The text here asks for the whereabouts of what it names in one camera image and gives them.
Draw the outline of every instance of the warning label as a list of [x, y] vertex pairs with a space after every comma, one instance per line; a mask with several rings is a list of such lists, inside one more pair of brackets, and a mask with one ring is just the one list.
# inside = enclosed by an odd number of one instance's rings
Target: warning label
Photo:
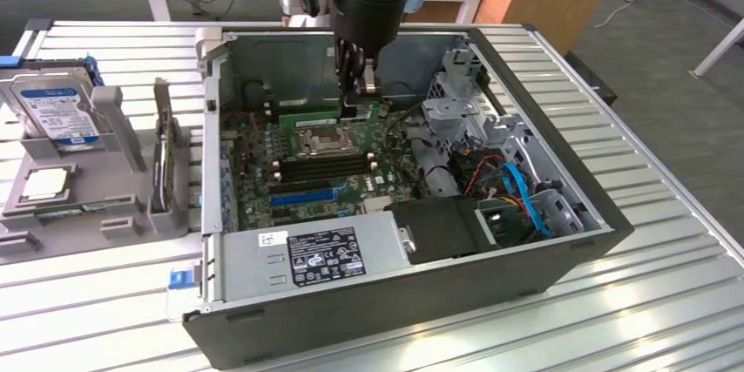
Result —
[[99, 132], [75, 89], [21, 91], [21, 96], [51, 139], [61, 144], [84, 144], [97, 140]]
[[367, 273], [352, 227], [288, 237], [287, 249], [299, 287]]

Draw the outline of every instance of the blue clip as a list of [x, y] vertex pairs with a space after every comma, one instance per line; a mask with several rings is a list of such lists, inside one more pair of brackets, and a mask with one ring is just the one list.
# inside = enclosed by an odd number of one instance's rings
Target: blue clip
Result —
[[185, 289], [188, 287], [195, 287], [195, 272], [191, 270], [177, 270], [171, 272], [171, 281], [168, 283], [168, 289]]
[[0, 68], [17, 69], [21, 66], [23, 57], [20, 56], [0, 56]]

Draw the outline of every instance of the green circuit board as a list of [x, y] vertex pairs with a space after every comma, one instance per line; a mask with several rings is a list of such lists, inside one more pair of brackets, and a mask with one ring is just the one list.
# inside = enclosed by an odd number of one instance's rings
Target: green circuit board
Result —
[[[424, 182], [413, 183], [417, 164], [408, 147], [384, 144], [385, 128], [400, 116], [375, 117], [363, 121], [332, 123], [331, 114], [313, 112], [280, 117], [272, 122], [252, 114], [231, 115], [223, 121], [223, 139], [232, 142], [232, 170], [236, 179], [240, 230], [275, 227], [309, 220], [324, 220], [364, 213], [368, 198], [389, 196], [392, 201], [427, 196]], [[305, 146], [301, 134], [315, 129], [313, 121], [324, 130], [340, 130], [349, 139], [348, 155], [375, 155], [376, 167], [367, 174], [328, 178], [332, 200], [271, 206], [269, 188], [283, 182], [275, 179], [273, 162], [303, 161]]]

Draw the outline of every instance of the metal table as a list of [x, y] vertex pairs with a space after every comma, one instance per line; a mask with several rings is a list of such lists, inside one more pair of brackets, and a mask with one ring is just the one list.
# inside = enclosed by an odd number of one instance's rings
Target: metal table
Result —
[[[201, 81], [193, 34], [204, 23], [56, 22], [27, 33], [32, 57], [99, 59], [137, 129], [156, 76], [176, 85], [192, 127], [191, 227], [199, 230]], [[225, 24], [223, 26], [245, 26]], [[719, 370], [744, 363], [743, 252], [540, 34], [485, 26], [495, 48], [609, 191], [633, 235], [548, 292], [244, 370]], [[509, 109], [508, 100], [500, 99]], [[0, 198], [21, 130], [0, 114]], [[197, 371], [209, 365], [165, 318], [169, 269], [197, 258], [199, 234], [0, 267], [0, 370]]]

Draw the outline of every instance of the blue pcie slot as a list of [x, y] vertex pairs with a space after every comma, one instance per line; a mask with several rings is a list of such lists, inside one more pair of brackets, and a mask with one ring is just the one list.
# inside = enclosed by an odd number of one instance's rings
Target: blue pcie slot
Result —
[[269, 206], [305, 204], [320, 200], [333, 200], [333, 190], [324, 189], [321, 191], [311, 191], [303, 193], [292, 193], [289, 195], [272, 196], [268, 202]]

